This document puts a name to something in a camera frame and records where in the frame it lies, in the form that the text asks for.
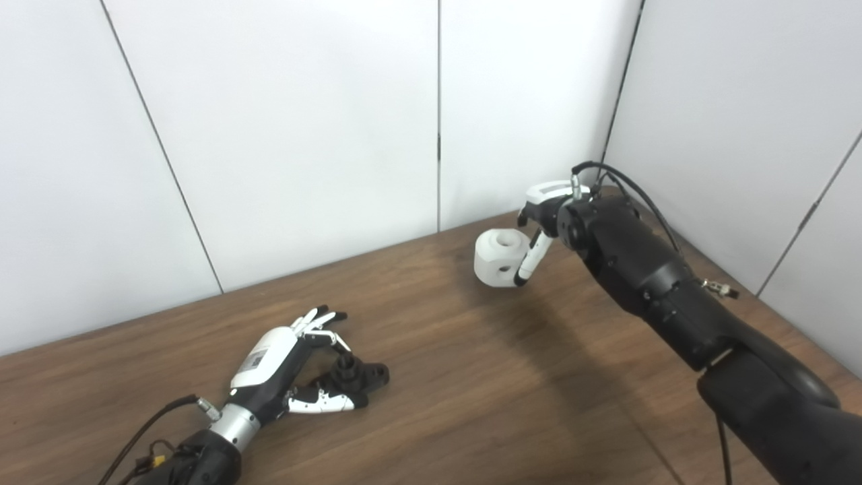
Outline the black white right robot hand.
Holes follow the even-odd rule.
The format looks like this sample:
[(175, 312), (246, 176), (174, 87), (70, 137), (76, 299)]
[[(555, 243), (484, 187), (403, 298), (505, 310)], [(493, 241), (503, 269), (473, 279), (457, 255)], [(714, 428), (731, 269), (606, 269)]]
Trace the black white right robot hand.
[(529, 243), (529, 248), (515, 270), (514, 283), (517, 288), (525, 286), (535, 273), (539, 262), (547, 255), (552, 241), (558, 237), (557, 215), (560, 206), (573, 199), (591, 197), (593, 191), (587, 185), (572, 187), (570, 179), (549, 181), (529, 187), (525, 194), (525, 205), (517, 216), (517, 225), (524, 227), (530, 221), (538, 224)]

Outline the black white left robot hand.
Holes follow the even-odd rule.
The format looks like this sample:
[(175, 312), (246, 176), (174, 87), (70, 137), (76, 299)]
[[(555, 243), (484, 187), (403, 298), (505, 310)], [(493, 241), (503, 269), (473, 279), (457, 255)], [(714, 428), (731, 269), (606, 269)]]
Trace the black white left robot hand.
[(329, 377), (319, 377), (307, 385), (295, 384), (296, 377), (316, 349), (333, 348), (340, 356), (351, 349), (329, 329), (333, 322), (347, 319), (347, 313), (318, 306), (287, 326), (270, 329), (247, 355), (229, 384), (226, 404), (249, 412), (264, 427), (284, 415), (326, 414), (366, 408), (363, 393), (339, 389)]

